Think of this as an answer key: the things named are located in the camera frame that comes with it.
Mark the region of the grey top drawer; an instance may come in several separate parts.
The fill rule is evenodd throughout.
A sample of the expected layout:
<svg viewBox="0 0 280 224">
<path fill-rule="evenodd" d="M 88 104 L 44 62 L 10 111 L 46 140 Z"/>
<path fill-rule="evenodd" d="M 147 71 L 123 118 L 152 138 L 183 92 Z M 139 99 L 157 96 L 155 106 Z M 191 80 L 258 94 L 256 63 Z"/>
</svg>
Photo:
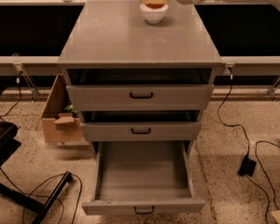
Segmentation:
<svg viewBox="0 0 280 224">
<path fill-rule="evenodd" d="M 69 69 L 67 75 L 78 111 L 203 110 L 214 88 L 197 76 L 151 69 Z"/>
</svg>

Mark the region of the grey middle drawer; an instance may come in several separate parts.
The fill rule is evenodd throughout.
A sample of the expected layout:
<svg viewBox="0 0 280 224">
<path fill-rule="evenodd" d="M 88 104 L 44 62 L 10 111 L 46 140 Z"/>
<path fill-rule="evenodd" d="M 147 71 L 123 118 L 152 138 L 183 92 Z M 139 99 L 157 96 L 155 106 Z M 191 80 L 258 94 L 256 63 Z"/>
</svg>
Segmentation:
<svg viewBox="0 0 280 224">
<path fill-rule="evenodd" d="M 198 111 L 85 111 L 85 139 L 97 141 L 193 141 Z"/>
</svg>

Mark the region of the white ceramic bowl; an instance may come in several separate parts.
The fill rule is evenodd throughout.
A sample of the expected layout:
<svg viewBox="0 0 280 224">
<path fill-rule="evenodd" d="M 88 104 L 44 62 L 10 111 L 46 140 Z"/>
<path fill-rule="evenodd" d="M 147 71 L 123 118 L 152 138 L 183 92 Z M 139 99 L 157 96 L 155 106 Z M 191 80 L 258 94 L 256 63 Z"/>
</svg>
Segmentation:
<svg viewBox="0 0 280 224">
<path fill-rule="evenodd" d="M 167 14 L 168 6 L 164 5 L 160 8 L 151 8 L 145 4 L 140 5 L 140 11 L 143 18 L 151 24 L 159 23 Z"/>
</svg>

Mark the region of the grey horizontal rail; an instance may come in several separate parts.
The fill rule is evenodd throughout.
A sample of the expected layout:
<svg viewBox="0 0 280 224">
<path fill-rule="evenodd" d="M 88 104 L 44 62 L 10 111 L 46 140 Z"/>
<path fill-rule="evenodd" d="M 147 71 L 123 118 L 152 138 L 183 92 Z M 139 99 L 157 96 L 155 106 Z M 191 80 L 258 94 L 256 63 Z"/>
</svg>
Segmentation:
<svg viewBox="0 0 280 224">
<path fill-rule="evenodd" d="M 235 76 L 280 76 L 280 57 L 222 57 L 213 60 L 174 62 L 149 61 L 65 61 L 58 57 L 0 57 L 0 76 L 54 76 L 65 68 L 213 68 L 216 76 L 226 76 L 231 67 Z"/>
</svg>

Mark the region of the orange fruit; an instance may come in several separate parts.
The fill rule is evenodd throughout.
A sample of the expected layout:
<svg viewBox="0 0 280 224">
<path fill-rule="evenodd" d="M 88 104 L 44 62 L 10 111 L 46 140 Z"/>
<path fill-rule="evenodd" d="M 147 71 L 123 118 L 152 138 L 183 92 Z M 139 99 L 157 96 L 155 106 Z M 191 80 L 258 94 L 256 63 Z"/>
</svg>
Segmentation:
<svg viewBox="0 0 280 224">
<path fill-rule="evenodd" d="M 164 6 L 164 4 L 145 4 L 147 7 L 150 7 L 152 9 L 158 9 Z"/>
</svg>

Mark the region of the grey drawer cabinet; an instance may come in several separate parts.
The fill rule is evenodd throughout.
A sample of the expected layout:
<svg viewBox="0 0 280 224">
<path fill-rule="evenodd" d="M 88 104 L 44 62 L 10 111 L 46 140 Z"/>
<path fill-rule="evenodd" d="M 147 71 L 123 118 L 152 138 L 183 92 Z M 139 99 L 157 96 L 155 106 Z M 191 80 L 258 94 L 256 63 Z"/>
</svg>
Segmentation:
<svg viewBox="0 0 280 224">
<path fill-rule="evenodd" d="M 65 61 L 149 61 L 185 62 L 219 58 L 203 23 L 193 6 L 171 2 L 165 17 L 148 23 L 135 0 L 90 0 L 84 6 L 73 37 L 63 49 Z M 213 85 L 213 68 L 65 68 L 69 69 L 151 69 L 164 74 L 197 76 L 197 82 Z"/>
</svg>

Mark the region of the grey bottom drawer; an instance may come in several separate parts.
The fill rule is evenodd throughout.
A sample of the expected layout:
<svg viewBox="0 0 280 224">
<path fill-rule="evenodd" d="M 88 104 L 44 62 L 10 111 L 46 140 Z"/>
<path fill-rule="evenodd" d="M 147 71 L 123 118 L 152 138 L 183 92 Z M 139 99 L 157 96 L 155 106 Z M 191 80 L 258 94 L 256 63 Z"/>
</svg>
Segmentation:
<svg viewBox="0 0 280 224">
<path fill-rule="evenodd" d="M 189 141 L 101 142 L 96 154 L 95 189 L 82 204 L 86 215 L 196 213 L 188 164 Z"/>
</svg>

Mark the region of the cardboard box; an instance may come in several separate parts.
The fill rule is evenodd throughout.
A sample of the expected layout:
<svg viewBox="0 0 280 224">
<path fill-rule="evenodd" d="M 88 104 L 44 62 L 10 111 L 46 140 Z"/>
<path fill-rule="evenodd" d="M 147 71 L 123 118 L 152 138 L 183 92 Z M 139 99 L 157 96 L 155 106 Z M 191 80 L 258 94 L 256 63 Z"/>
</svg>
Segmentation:
<svg viewBox="0 0 280 224">
<path fill-rule="evenodd" d="M 66 83 L 62 74 L 56 76 L 49 93 L 49 98 L 41 117 L 43 134 L 46 143 L 70 143 L 80 142 L 83 133 L 80 128 L 80 119 L 76 118 L 74 124 L 58 126 L 56 121 L 61 114 L 65 114 L 65 108 L 69 105 L 69 97 Z"/>
</svg>

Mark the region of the black power adapter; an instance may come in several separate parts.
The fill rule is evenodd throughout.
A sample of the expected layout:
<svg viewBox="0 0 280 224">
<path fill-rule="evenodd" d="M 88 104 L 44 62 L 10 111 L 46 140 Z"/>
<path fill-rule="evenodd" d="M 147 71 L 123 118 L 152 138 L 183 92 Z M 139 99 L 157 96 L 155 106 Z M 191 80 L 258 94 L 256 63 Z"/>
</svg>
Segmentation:
<svg viewBox="0 0 280 224">
<path fill-rule="evenodd" d="M 256 167 L 256 162 L 249 159 L 248 157 L 244 157 L 240 169 L 238 171 L 238 175 L 249 175 L 252 176 L 254 174 Z"/>
</svg>

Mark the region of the grey drawer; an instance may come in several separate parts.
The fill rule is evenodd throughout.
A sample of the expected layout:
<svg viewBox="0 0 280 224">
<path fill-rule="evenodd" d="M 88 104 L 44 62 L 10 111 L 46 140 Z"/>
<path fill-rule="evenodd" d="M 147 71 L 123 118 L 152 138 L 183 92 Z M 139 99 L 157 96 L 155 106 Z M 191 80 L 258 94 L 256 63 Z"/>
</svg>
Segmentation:
<svg viewBox="0 0 280 224">
<path fill-rule="evenodd" d="M 85 139 L 97 141 L 193 141 L 198 111 L 85 111 Z"/>
<path fill-rule="evenodd" d="M 69 69 L 67 75 L 78 111 L 203 110 L 214 88 L 197 76 L 151 69 Z"/>
<path fill-rule="evenodd" d="M 96 154 L 95 189 L 82 204 L 86 215 L 196 213 L 188 164 L 189 141 L 101 142 Z"/>
</svg>

